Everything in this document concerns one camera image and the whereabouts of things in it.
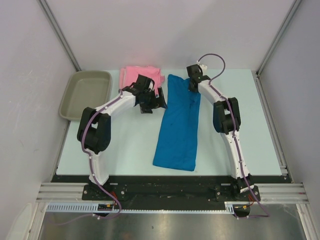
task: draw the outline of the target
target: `folded pink cloth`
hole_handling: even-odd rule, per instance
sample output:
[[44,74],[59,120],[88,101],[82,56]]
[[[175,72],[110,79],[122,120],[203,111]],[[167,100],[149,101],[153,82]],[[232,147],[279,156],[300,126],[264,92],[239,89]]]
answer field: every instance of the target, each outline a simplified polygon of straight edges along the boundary
[[126,68],[121,68],[119,75],[119,88],[123,89],[124,87],[135,83],[139,74],[151,78],[154,81],[154,93],[158,96],[158,88],[160,88],[162,83],[165,81],[165,76],[161,75],[160,68],[153,66],[127,66]]

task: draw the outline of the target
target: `white table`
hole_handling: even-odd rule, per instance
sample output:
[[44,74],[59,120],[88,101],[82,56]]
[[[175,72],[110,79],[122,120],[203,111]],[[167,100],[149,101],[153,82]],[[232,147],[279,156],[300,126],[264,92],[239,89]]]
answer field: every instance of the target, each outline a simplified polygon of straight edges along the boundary
[[[220,70],[209,70],[209,77]],[[112,76],[111,98],[118,94],[119,71]],[[163,70],[168,74],[187,78],[185,69]],[[252,73],[249,69],[228,69],[214,84],[228,97],[239,102],[241,126],[240,142],[244,159],[252,175],[280,176],[281,170],[270,132],[260,103]],[[167,81],[163,84],[167,98]],[[110,175],[136,176],[223,176],[230,174],[230,163],[224,142],[213,126],[213,106],[201,98],[198,126],[196,167],[193,172],[153,166],[158,135],[165,110],[141,114],[139,106],[112,119],[111,143],[103,152]],[[57,175],[89,175],[88,156],[77,140],[79,122],[72,121],[56,171]]]

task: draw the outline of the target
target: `gray wall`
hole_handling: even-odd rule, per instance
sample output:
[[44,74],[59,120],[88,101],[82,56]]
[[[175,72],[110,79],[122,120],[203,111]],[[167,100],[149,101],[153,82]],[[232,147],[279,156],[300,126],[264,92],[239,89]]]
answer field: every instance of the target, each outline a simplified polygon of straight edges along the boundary
[[58,108],[74,69],[36,0],[0,7],[0,239],[53,169],[67,121]]
[[289,169],[320,224],[320,1],[305,0],[262,73]]

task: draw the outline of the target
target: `blue cloth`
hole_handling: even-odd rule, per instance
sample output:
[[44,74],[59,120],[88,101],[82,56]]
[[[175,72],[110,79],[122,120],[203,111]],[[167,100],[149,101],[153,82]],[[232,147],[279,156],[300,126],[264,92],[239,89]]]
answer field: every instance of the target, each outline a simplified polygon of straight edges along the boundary
[[193,171],[196,167],[200,94],[188,90],[189,79],[168,76],[165,110],[153,165]]

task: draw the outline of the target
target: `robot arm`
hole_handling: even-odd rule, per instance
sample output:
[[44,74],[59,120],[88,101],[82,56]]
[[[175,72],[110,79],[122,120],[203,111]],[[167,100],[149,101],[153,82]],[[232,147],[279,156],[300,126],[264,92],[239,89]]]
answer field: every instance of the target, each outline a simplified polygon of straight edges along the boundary
[[141,113],[152,113],[152,109],[159,107],[167,108],[162,88],[158,88],[159,97],[156,97],[155,91],[150,88],[152,83],[154,86],[152,79],[139,75],[136,82],[120,90],[119,95],[111,101],[96,108],[87,107],[83,110],[77,139],[82,142],[85,135],[84,149],[89,153],[89,179],[93,183],[95,181],[92,173],[100,185],[103,185],[109,178],[107,162],[101,159],[100,155],[110,144],[111,122],[122,112],[138,104]]
[[190,77],[189,90],[199,92],[213,105],[213,126],[220,133],[225,143],[231,163],[231,176],[234,178],[233,186],[235,191],[242,193],[249,190],[244,178],[250,184],[250,188],[253,189],[252,177],[245,163],[240,145],[239,129],[241,118],[238,100],[235,97],[227,98],[215,88],[211,84],[210,78],[207,75],[203,75],[203,70],[198,64],[188,66],[187,72]]

